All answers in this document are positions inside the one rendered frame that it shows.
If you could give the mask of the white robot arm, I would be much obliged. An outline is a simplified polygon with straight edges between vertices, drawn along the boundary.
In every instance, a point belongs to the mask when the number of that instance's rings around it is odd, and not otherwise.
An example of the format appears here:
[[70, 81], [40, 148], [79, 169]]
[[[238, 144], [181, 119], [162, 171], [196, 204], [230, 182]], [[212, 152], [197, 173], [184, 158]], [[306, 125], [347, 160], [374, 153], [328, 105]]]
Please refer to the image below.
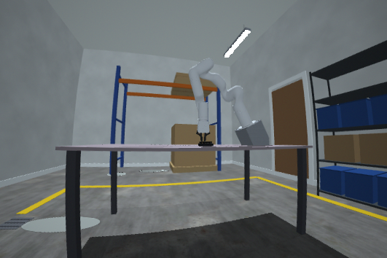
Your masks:
[[238, 118], [239, 123], [241, 124], [239, 130], [253, 125], [256, 121], [251, 121], [246, 107], [243, 104], [243, 88], [237, 85], [228, 90], [226, 88], [225, 80], [219, 74], [209, 72], [213, 67], [214, 61], [210, 58], [207, 58], [189, 70], [189, 80], [198, 109], [199, 121], [208, 121], [208, 103], [204, 101], [203, 89], [200, 82], [200, 78], [202, 78], [213, 82], [219, 88], [222, 97], [226, 102], [235, 100], [233, 110]]

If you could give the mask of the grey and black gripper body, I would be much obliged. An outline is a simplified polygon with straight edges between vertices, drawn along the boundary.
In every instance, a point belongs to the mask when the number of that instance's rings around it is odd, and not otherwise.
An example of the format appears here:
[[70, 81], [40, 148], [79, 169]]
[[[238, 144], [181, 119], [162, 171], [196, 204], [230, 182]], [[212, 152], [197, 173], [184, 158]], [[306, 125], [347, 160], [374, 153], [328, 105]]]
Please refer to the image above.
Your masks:
[[208, 121], [205, 121], [205, 120], [198, 121], [198, 133], [209, 133]]

